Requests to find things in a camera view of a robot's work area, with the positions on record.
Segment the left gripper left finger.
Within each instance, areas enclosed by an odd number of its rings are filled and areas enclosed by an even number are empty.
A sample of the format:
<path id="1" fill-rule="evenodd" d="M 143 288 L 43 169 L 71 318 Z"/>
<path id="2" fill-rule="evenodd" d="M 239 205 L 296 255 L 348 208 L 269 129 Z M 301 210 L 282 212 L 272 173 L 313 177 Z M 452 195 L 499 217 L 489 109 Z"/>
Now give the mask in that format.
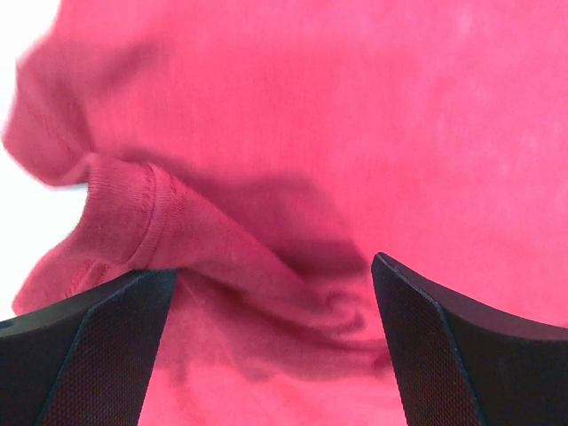
<path id="1" fill-rule="evenodd" d="M 3 425 L 136 425 L 177 282 L 135 271 L 1 323 Z"/>

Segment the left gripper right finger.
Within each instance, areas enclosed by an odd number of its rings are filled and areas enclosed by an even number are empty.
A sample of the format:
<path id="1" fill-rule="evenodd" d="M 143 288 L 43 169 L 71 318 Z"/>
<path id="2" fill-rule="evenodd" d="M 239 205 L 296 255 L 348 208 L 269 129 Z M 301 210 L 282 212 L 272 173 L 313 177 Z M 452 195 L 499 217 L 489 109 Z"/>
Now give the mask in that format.
<path id="1" fill-rule="evenodd" d="M 565 425 L 567 330 L 512 315 L 384 253 L 375 297 L 409 425 Z"/>

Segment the dark red t shirt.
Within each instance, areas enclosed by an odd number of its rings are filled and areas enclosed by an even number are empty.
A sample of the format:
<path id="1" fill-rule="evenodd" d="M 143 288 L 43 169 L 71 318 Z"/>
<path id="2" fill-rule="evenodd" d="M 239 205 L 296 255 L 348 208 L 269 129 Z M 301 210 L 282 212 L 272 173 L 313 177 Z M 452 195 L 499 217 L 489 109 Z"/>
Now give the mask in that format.
<path id="1" fill-rule="evenodd" d="M 564 1 L 64 1 L 3 143 L 88 186 L 21 315 L 176 269 L 144 425 L 402 425 L 377 252 L 567 321 Z"/>

